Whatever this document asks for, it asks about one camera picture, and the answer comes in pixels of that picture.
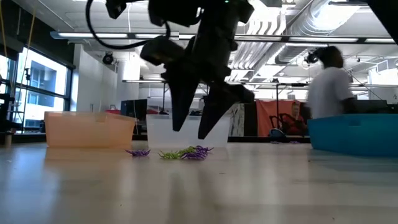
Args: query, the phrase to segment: white shirt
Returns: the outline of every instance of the white shirt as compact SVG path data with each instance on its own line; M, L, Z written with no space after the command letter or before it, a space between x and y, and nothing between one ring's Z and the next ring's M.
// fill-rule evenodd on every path
M317 75L308 90L308 105L313 119L343 114L341 102L352 98L349 75L342 69L329 67Z

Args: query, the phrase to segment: security camera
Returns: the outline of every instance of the security camera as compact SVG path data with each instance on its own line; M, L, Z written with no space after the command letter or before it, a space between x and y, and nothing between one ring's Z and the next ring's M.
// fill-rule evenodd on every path
M102 58L102 62L105 65L112 65L114 62L114 57L112 52L106 52L104 58Z

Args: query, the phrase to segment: blue plastic bin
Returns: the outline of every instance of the blue plastic bin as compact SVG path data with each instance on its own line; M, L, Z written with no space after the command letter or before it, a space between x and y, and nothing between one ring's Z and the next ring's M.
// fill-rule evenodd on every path
M398 156L398 114L347 114L308 121L314 149L355 156Z

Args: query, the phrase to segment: white plastic bin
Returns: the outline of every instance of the white plastic bin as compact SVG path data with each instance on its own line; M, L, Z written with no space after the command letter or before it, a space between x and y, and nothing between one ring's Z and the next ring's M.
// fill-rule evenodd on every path
M46 112L49 147L131 147L136 120L109 113Z
M147 115L150 149L185 149L189 146L226 147L229 116L223 116L204 140L198 139L201 116L187 116L181 130L173 131L171 115Z

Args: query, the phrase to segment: ceiling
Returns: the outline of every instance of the ceiling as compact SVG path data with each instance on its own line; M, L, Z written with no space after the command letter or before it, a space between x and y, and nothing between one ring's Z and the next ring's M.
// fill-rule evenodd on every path
M37 17L60 32L88 32L85 20L85 4L86 2L79 0L13 0L21 7L29 12L37 10ZM289 21L309 2L309 0L295 0L295 7L286 10L286 21ZM164 28L152 25L149 22L147 13L147 1L134 3L130 10L125 10L122 15L113 20L108 17L105 5L101 2L94 2L91 9L91 18L93 26L97 32L145 32L145 33L164 33ZM339 15L330 16L330 19L336 19ZM181 34L193 34L197 31L197 26L190 28L170 25L172 31L178 31ZM237 33L245 34L248 26L240 26ZM389 37L389 34L383 28L373 12L362 7L347 22L337 28L331 35L333 36L358 36L358 37ZM122 44L125 40L112 41L112 44ZM84 40L85 49L93 51L97 55L103 55L106 49L102 48L93 40ZM346 58L346 68L352 68L365 61L374 60L380 57L398 57L398 47L396 45L337 45ZM119 60L126 60L129 52L115 52L115 57ZM231 61L235 57L236 52L231 54ZM281 72L284 78L291 77L292 82L297 82L297 77L312 77L318 73L320 66L314 65L310 69L302 66L303 57L297 57L292 64L297 66L288 66ZM144 64L142 66L143 75L154 75L163 72L162 67ZM360 70L355 73L356 77L366 80L367 70ZM257 81L263 82L265 79L257 78Z

